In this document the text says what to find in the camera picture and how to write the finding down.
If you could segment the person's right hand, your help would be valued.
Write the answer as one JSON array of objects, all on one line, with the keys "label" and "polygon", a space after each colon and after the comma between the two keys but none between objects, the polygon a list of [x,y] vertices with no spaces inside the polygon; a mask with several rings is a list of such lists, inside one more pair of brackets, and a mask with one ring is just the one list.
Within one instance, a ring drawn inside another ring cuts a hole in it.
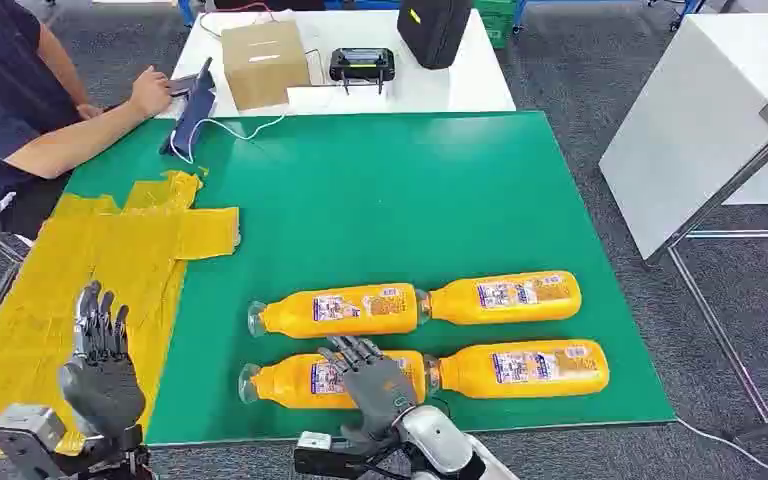
[{"label": "person's right hand", "polygon": [[148,66],[133,82],[128,104],[143,120],[162,113],[171,103],[168,77]]}]

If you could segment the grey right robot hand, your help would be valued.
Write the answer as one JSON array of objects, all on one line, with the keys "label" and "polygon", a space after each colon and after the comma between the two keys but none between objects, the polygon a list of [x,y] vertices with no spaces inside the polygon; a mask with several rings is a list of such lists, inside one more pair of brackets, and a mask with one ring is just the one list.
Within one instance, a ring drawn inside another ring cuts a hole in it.
[{"label": "grey right robot hand", "polygon": [[329,336],[332,348],[317,352],[336,368],[345,391],[360,410],[362,422],[343,425],[351,443],[370,446],[396,437],[396,423],[418,406],[416,390],[398,363],[371,340],[356,336]]}]

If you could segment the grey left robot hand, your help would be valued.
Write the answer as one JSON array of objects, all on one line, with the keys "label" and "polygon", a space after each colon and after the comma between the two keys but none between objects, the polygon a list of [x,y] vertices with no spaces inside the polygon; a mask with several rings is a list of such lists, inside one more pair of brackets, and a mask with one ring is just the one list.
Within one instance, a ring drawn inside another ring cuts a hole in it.
[{"label": "grey left robot hand", "polygon": [[75,303],[73,347],[58,371],[58,385],[86,437],[116,437],[138,423],[146,400],[132,358],[129,307],[112,310],[115,295],[93,280]]}]

